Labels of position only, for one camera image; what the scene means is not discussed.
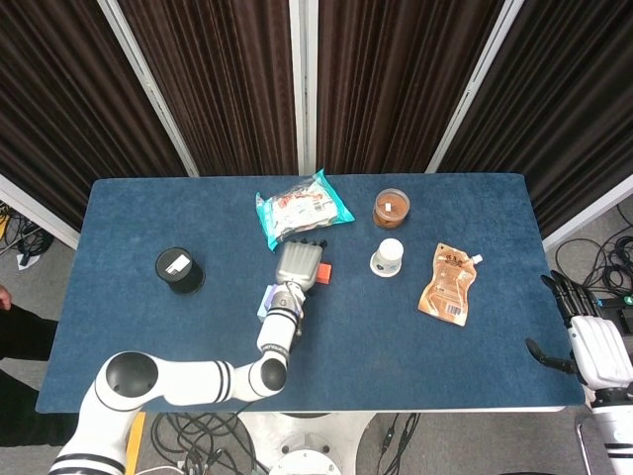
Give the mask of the white partition frame post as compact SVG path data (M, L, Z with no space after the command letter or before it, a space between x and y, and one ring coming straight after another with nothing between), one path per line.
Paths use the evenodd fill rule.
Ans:
M525 0L503 0L494 26L487 37L474 69L466 83L464 91L444 130L432 157L426 166L425 173L435 173L443 161L446 152L459 132L466 115L477 97L497 54L502 47L515 19L523 7Z
M298 172L317 171L318 0L288 0Z
M77 230L1 173L0 201L35 222L68 247L77 248L80 239Z
M96 1L135 73L154 113L174 146L187 175L189 177L199 177L200 172L198 166L195 163L189 147L187 147L185 143L184 137L164 99L119 1Z
M582 227L633 195L633 173L607 193L562 224L542 240L545 252L550 251Z

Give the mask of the teal snack packet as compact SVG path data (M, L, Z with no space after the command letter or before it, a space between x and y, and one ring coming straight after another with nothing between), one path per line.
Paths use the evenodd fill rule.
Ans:
M255 210L271 251L294 234L355 221L323 168L282 193L257 192Z

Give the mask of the black power strip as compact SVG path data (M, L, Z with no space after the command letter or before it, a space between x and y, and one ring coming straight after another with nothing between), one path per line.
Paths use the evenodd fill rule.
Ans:
M598 298L597 303L605 318L633 325L633 294L613 298Z

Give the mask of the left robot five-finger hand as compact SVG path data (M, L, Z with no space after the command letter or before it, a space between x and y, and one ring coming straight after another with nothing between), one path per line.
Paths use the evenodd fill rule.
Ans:
M291 239L286 242L276 269L276 283L294 283L303 292L311 290L316 283L318 266L326 247L325 239Z

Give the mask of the orange spout pouch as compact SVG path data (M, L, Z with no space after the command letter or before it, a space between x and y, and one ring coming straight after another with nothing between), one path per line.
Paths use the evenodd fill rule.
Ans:
M438 320L464 327L469 313L468 292L477 278L480 254L440 242L433 256L433 275L424 288L417 308Z

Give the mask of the clear jar of rubber bands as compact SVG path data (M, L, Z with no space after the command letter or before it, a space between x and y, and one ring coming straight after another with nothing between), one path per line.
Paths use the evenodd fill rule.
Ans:
M382 229L401 226L410 210L407 194L396 188L382 190L376 197L373 208L373 222Z

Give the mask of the bystander black clothing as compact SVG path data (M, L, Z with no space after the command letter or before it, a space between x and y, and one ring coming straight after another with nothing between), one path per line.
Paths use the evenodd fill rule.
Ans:
M15 304L0 309L0 360L47 361L57 322L38 317ZM0 369L0 447L63 446L73 436L78 416L41 414L39 391Z

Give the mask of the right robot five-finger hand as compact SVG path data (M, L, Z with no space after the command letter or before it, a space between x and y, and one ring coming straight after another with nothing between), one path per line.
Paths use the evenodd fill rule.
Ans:
M552 293L567 331L572 351L568 359L546 355L536 341L526 347L541 365L575 375L593 390L633 388L633 362L614 322L604 318L593 293L552 270L541 281Z

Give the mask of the black mesh pen holder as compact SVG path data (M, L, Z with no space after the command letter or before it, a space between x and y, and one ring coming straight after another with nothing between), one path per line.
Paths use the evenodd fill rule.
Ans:
M178 295L190 295L200 290L205 282L203 268L185 248L170 247L155 260L156 275Z

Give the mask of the yellow floor tape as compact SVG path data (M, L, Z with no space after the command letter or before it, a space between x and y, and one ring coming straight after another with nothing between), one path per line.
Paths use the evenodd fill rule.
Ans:
M125 475L135 475L136 473L145 417L145 412L139 412L133 420L127 442L127 466Z

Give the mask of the brown pleated curtain panel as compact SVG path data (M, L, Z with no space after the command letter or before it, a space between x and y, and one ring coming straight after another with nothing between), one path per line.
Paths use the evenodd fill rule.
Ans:
M440 170L522 174L543 237L633 175L633 0L524 0Z
M185 173L96 0L0 0L0 174L80 230L96 180Z
M288 0L118 0L198 171L298 171Z
M504 0L318 0L316 166L422 172Z

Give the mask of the blue table cloth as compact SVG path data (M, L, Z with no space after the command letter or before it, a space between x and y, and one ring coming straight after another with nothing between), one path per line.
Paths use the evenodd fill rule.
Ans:
M74 413L102 364L122 350L235 366L258 354L257 309L278 262L255 195L293 176L104 179L95 182L74 255L38 407ZM307 233L325 239L332 266L305 304L305 329L288 380L260 411L338 412L558 408L581 404L578 380L540 365L570 351L523 176L501 173L333 175L355 221ZM377 195L404 191L405 222L373 222ZM404 246L400 272L383 278L370 258L386 238ZM418 308L437 245L480 254L466 325ZM155 272L165 249L187 249L206 278L173 293Z

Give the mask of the medium purple cube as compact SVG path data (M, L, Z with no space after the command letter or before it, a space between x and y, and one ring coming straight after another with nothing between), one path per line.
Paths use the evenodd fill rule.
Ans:
M295 283L269 285L262 298L263 300L269 303L266 318L279 314L287 315L292 320L297 321L304 315L303 304L305 295L303 290Z

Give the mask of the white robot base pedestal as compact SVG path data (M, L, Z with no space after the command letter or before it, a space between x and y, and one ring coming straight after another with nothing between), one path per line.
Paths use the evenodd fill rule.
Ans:
M245 413L239 416L268 475L356 475L372 412Z

